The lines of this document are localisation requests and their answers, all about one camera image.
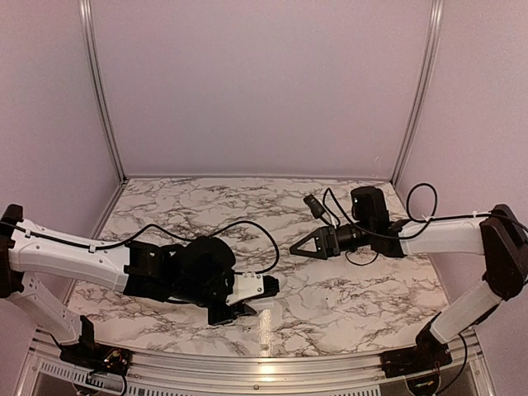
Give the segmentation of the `white remote control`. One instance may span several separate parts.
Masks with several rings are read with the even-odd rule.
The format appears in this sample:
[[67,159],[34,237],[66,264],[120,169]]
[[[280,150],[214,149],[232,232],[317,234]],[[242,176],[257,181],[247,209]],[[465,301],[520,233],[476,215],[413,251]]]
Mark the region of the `white remote control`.
[[272,309],[274,307],[274,299],[252,299],[244,301],[244,303],[255,309],[257,315],[265,309]]

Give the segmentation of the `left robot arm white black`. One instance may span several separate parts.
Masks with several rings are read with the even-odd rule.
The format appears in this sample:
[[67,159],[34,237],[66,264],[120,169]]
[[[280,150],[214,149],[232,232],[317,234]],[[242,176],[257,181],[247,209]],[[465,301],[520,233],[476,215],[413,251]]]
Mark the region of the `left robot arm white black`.
[[254,315],[249,301],[266,295],[266,277],[237,272],[233,250],[220,238],[158,246],[137,238],[110,243],[53,232],[10,204],[1,216],[1,296],[46,329],[61,349],[87,367],[104,360],[89,319],[73,313],[37,276],[51,274],[169,304],[204,308],[210,325]]

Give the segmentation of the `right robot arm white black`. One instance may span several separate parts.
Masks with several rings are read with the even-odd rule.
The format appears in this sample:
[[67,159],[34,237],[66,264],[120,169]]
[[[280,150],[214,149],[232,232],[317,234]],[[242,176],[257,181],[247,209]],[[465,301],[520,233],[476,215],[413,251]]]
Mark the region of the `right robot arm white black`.
[[362,186],[351,191],[351,213],[345,219],[345,224],[314,230],[292,245],[290,254],[327,260],[368,247],[390,258],[468,253],[485,260],[482,277],[417,335],[408,361],[418,370],[428,368],[449,341],[518,296],[527,283],[527,228],[508,205],[485,213],[393,221],[382,190]]

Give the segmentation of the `front aluminium rail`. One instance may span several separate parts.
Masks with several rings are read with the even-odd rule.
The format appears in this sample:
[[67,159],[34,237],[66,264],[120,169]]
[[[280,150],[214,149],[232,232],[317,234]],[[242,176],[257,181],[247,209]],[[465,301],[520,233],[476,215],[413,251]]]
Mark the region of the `front aluminium rail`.
[[200,356],[135,349],[125,377],[60,360],[37,331],[16,395],[494,395],[478,338],[450,343],[449,365],[386,375],[376,351],[335,356]]

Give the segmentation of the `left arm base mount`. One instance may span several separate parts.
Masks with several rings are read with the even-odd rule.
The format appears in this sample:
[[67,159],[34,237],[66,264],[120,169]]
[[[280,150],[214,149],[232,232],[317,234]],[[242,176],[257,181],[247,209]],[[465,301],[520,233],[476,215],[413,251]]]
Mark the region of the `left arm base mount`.
[[132,351],[126,348],[95,343],[88,347],[81,343],[59,346],[60,360],[95,372],[126,375]]

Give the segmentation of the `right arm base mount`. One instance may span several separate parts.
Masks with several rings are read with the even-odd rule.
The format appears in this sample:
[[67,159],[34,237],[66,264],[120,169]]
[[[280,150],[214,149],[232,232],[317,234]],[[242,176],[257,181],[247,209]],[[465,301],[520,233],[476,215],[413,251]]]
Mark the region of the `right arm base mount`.
[[446,344],[427,344],[385,351],[380,355],[381,368],[387,378],[413,375],[427,370],[438,370],[452,363]]

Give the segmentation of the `right aluminium frame post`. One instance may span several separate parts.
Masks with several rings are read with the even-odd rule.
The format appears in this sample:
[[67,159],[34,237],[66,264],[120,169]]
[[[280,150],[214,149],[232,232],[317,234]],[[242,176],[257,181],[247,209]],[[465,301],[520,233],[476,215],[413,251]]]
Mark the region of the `right aluminium frame post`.
[[431,82],[431,77],[436,62],[436,54],[441,35],[441,23],[443,18],[445,2],[442,0],[431,1],[431,10],[427,25],[426,41],[422,56],[422,63],[419,68],[417,87],[412,100],[411,110],[405,127],[403,140],[398,151],[394,165],[392,177],[390,179],[394,186],[397,186],[402,178],[405,165],[416,137],[418,124],[421,118],[422,109],[427,97],[427,90]]

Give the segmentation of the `aluminium frame post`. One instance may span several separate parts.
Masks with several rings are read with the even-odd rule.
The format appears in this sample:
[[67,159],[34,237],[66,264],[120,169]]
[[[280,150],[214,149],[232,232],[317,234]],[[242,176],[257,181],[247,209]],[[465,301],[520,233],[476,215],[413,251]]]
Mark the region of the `aluminium frame post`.
[[92,86],[96,99],[101,126],[110,154],[112,167],[120,184],[127,182],[127,176],[118,149],[115,131],[111,121],[111,114],[107,104],[106,93],[101,73],[101,65],[97,53],[97,38],[93,21],[92,2],[80,0],[78,2],[82,24],[82,34],[87,52],[87,63],[91,75]]
[[427,97],[427,90],[431,82],[431,77],[436,62],[436,54],[441,35],[441,23],[443,18],[445,2],[442,0],[431,1],[431,10],[427,25],[426,41],[422,56],[422,63],[419,68],[417,87],[412,100],[411,110],[405,127],[403,140],[398,151],[394,165],[392,177],[390,179],[394,186],[397,186],[402,178],[405,165],[416,137],[418,124],[421,118],[422,109]]

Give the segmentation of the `left aluminium frame post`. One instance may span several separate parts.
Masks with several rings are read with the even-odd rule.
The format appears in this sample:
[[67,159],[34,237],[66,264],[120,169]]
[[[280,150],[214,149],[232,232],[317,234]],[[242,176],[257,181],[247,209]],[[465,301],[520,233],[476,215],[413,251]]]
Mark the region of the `left aluminium frame post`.
[[101,73],[101,65],[97,53],[97,38],[93,21],[92,2],[80,0],[78,2],[82,24],[82,34],[87,52],[87,63],[91,75],[92,86],[96,99],[101,126],[110,154],[112,167],[120,184],[127,182],[127,176],[118,149],[115,131],[111,121],[111,114],[107,104],[106,93]]

